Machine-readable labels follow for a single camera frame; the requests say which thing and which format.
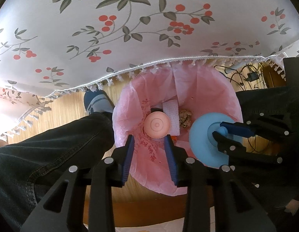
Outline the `person leg in jeans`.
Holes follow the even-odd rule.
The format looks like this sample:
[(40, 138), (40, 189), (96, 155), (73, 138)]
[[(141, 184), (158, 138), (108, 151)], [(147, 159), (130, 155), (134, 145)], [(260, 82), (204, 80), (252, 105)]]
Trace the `person leg in jeans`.
[(19, 231), (70, 166), (94, 166), (113, 144), (112, 114), (95, 112), (0, 147), (0, 231)]

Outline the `blue white shoe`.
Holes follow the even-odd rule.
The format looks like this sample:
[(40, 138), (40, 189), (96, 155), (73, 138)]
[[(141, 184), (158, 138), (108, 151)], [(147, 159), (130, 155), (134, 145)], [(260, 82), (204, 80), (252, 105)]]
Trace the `blue white shoe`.
[(86, 91), (83, 98), (85, 111), (88, 114), (94, 112), (113, 113), (114, 104), (103, 90)]

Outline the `floral white tablecloth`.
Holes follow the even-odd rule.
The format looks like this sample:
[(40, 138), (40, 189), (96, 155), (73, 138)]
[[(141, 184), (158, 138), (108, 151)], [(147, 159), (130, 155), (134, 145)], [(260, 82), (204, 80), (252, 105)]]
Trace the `floral white tablecloth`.
[(138, 69), (296, 55), (299, 0), (0, 0), (0, 139)]

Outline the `pink lined trash bin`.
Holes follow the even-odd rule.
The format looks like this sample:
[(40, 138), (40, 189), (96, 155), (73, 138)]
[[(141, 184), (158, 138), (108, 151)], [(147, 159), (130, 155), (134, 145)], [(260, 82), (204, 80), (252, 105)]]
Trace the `pink lined trash bin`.
[(134, 136), (131, 176), (156, 193), (186, 194), (185, 188), (176, 188), (171, 180), (163, 139), (153, 139), (144, 131), (144, 122), (154, 108), (169, 117), (169, 134), (176, 137), (176, 145), (193, 156), (188, 142), (190, 128), (180, 125), (179, 112), (188, 111), (192, 122), (208, 113), (222, 113), (230, 122), (242, 122), (238, 98), (226, 77), (200, 63), (174, 62), (156, 73), (140, 73), (123, 87), (113, 113), (113, 129), (117, 147), (123, 146), (129, 135)]

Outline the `blue round lid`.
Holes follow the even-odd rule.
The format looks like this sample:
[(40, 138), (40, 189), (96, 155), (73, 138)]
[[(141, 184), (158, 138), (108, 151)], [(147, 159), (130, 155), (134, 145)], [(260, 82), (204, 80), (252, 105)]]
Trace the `blue round lid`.
[(234, 120), (222, 113), (207, 113), (197, 118), (189, 131), (189, 144), (194, 156), (205, 166), (219, 168), (229, 164), (229, 156), (218, 150), (212, 133), (217, 131), (228, 139), (242, 143), (243, 138), (230, 134), (222, 122), (234, 123)]

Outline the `brown paper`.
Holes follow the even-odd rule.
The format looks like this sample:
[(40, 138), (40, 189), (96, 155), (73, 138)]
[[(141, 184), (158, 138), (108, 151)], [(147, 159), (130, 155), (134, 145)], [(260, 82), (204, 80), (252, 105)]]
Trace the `brown paper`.
[(186, 109), (179, 111), (179, 125), (183, 128), (191, 127), (192, 112)]

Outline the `white mesh sheet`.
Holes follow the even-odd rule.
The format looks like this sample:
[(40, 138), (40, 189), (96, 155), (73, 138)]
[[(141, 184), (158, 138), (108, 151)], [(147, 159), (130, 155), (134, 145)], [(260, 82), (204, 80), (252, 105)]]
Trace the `white mesh sheet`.
[(170, 120), (169, 134), (171, 136), (180, 135), (179, 125), (179, 106), (177, 100), (168, 100), (162, 103), (163, 112), (168, 116)]

